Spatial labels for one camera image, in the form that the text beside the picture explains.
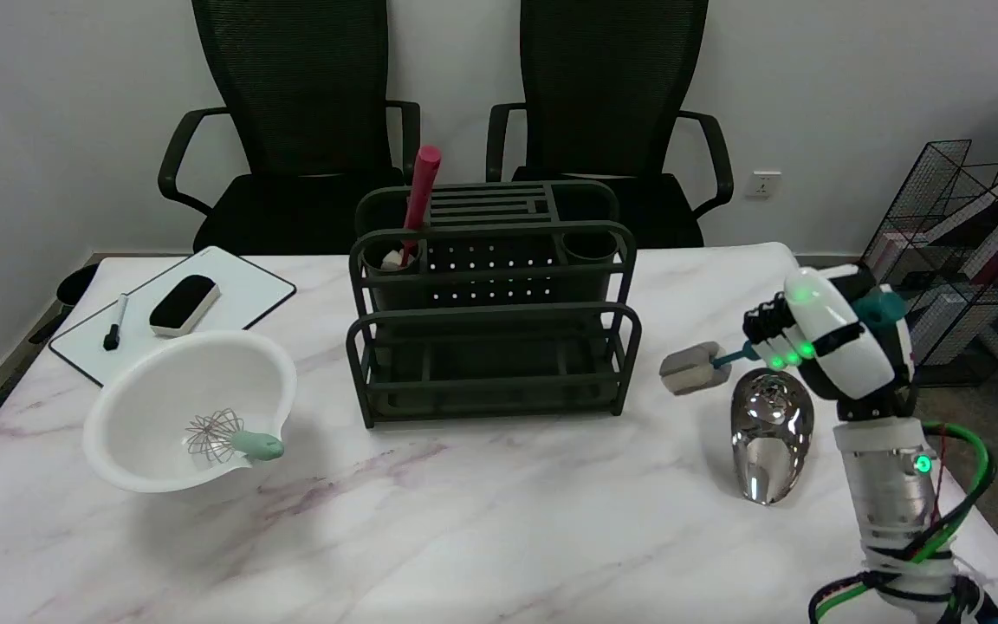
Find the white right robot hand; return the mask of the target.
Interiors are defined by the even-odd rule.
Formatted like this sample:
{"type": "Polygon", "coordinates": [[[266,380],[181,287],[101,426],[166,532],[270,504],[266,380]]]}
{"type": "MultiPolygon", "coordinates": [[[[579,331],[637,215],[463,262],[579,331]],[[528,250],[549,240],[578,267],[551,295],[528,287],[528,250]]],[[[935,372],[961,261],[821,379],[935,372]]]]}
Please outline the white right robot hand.
{"type": "Polygon", "coordinates": [[[825,400],[884,400],[911,386],[907,305],[862,264],[801,266],[743,316],[744,351],[771,370],[800,369],[825,400]]]}

